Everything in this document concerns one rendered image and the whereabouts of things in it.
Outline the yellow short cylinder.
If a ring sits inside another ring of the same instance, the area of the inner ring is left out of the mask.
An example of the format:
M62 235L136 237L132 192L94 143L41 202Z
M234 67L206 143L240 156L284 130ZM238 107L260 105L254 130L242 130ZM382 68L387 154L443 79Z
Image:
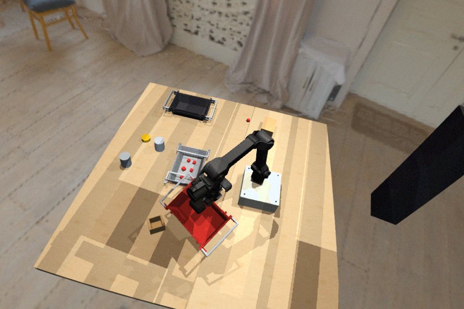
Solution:
M151 140L151 137L148 134L144 134L144 135L142 135L141 140L142 140L142 142L147 143L147 142L149 142Z

